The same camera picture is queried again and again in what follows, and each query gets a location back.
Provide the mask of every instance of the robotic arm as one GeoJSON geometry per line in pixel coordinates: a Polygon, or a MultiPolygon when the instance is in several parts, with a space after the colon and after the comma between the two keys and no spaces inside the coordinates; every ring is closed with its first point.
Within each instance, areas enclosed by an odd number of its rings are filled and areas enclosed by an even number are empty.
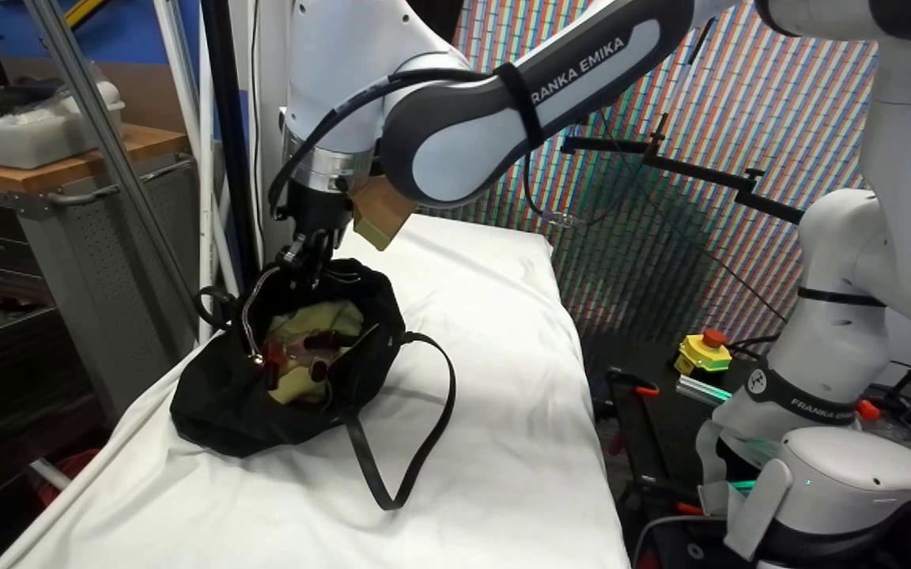
{"type": "Polygon", "coordinates": [[[754,478],[748,499],[731,502],[731,549],[791,560],[815,540],[820,557],[795,560],[815,562],[865,549],[911,509],[911,452],[851,429],[887,360],[911,363],[896,335],[896,317],[911,324],[911,0],[754,9],[780,36],[879,48],[861,141],[868,190],[834,190],[806,209],[800,304],[763,369],[698,432],[704,509],[733,470],[754,478]],[[784,548],[767,548],[763,529],[778,529],[784,548]]]}
{"type": "MultiPolygon", "coordinates": [[[[321,136],[287,178],[287,204],[313,264],[328,259],[353,190],[379,159],[412,198],[454,207],[482,192],[515,159],[611,106],[677,52],[689,26],[738,0],[593,0],[555,39],[478,83],[429,83],[362,106],[321,136]]],[[[353,93],[409,70],[467,70],[404,0],[291,0],[294,153],[353,93]]]]}

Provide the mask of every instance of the bag handle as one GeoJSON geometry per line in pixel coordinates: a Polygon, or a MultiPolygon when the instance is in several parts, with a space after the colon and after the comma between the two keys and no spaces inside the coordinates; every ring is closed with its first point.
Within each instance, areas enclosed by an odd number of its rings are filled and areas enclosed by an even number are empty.
{"type": "Polygon", "coordinates": [[[230,298],[224,287],[200,287],[192,293],[192,307],[196,307],[200,318],[204,318],[210,329],[230,329],[236,298],[230,298]]]}
{"type": "Polygon", "coordinates": [[[360,473],[372,492],[372,499],[379,502],[379,509],[400,509],[404,499],[415,492],[415,485],[417,485],[417,473],[427,462],[427,456],[434,452],[434,447],[442,441],[447,428],[449,428],[449,417],[453,417],[453,409],[454,409],[454,368],[449,360],[449,355],[429,337],[429,335],[420,335],[420,331],[404,331],[400,344],[429,344],[437,355],[447,357],[447,368],[449,368],[449,394],[447,394],[447,409],[442,414],[437,417],[434,429],[427,432],[427,441],[420,442],[420,448],[415,452],[412,464],[404,467],[400,473],[400,485],[399,485],[399,492],[392,495],[382,473],[379,473],[379,464],[365,447],[365,432],[358,422],[353,411],[344,414],[344,425],[347,425],[347,432],[351,432],[351,447],[353,447],[353,456],[358,456],[358,464],[360,464],[360,473]]]}

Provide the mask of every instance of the white cloth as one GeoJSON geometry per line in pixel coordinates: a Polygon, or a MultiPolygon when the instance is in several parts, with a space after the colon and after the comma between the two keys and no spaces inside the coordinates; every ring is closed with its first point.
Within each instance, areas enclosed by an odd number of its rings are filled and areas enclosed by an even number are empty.
{"type": "MultiPolygon", "coordinates": [[[[453,425],[404,509],[379,512],[344,429],[246,462],[182,442],[169,369],[0,567],[626,567],[548,242],[415,216],[384,254],[347,234],[341,255],[384,273],[409,329],[454,360],[453,425]]],[[[442,394],[442,357],[404,349],[365,405],[392,490],[442,394]]]]}

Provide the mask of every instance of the green object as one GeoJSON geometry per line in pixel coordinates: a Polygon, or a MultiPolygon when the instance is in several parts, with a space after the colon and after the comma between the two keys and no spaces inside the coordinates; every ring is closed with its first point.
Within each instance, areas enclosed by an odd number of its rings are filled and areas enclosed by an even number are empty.
{"type": "Polygon", "coordinates": [[[731,482],[731,486],[733,486],[741,495],[748,495],[748,492],[751,492],[751,485],[754,485],[754,482],[731,482]]]}
{"type": "Polygon", "coordinates": [[[677,392],[680,392],[680,394],[689,394],[689,397],[698,397],[698,402],[704,402],[704,405],[723,405],[723,402],[733,397],[733,392],[719,390],[719,385],[708,385],[708,382],[698,382],[698,380],[692,380],[692,376],[680,376],[677,392]]]}

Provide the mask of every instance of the yellow object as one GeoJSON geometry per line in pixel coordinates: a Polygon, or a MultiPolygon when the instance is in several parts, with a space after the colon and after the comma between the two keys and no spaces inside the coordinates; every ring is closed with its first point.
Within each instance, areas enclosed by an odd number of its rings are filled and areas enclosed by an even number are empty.
{"type": "Polygon", "coordinates": [[[703,331],[703,335],[687,335],[680,343],[680,355],[673,369],[680,376],[689,376],[692,369],[704,369],[704,373],[723,373],[731,369],[733,355],[723,344],[721,331],[703,331]]]}
{"type": "Polygon", "coordinates": [[[321,402],[324,382],[308,380],[308,368],[294,368],[284,376],[277,376],[275,390],[267,392],[277,405],[291,405],[297,397],[303,402],[321,402]]]}
{"type": "Polygon", "coordinates": [[[297,343],[313,331],[360,335],[362,317],[351,302],[341,304],[313,304],[291,317],[271,318],[267,335],[281,344],[297,343]]]}
{"type": "Polygon", "coordinates": [[[80,28],[85,26],[85,19],[90,19],[98,9],[105,5],[105,0],[80,0],[66,9],[66,26],[80,28]]]}
{"type": "Polygon", "coordinates": [[[409,204],[384,178],[369,178],[351,192],[351,204],[353,230],[375,250],[384,250],[415,212],[415,204],[409,204]]]}

